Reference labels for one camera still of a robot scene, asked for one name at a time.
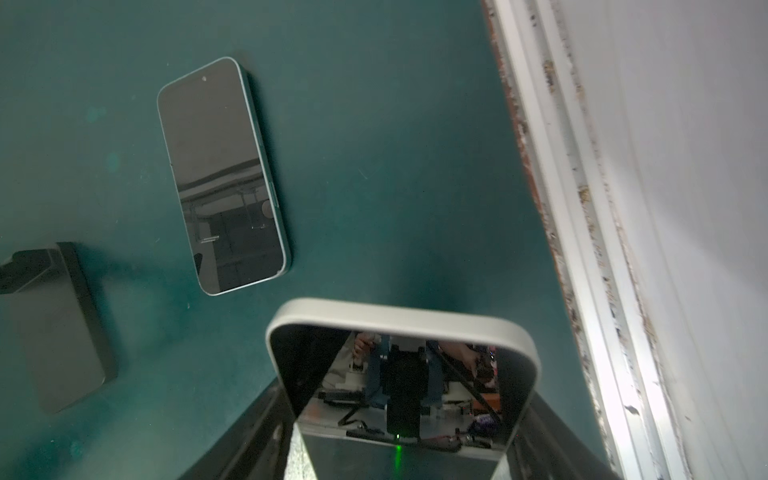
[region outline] white smartphone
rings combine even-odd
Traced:
[[[266,344],[317,478],[491,478],[540,372],[488,316],[291,300]]]
[[[157,110],[203,291],[285,273],[290,252],[247,73],[219,58],[165,85]]]

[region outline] gray smartphone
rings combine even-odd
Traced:
[[[157,95],[191,256],[209,295],[276,278],[290,265],[246,75],[224,57]]]

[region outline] green surface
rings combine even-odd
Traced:
[[[293,268],[208,297],[155,98],[223,55],[257,79]],[[478,2],[9,0],[0,71],[0,257],[78,242],[119,366],[42,414],[0,299],[0,478],[176,477],[273,379],[296,296],[514,320],[601,450]]]

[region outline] teal mat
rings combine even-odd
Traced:
[[[293,268],[208,297],[155,98],[223,55],[257,80]],[[604,457],[479,2],[13,0],[0,71],[0,257],[78,242],[119,364],[42,414],[0,299],[0,478],[175,478],[274,378],[297,296],[514,320]]]

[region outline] black smartphone screen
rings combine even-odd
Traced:
[[[288,265],[249,95],[240,66],[221,58],[157,96],[192,260],[210,295],[274,278]]]

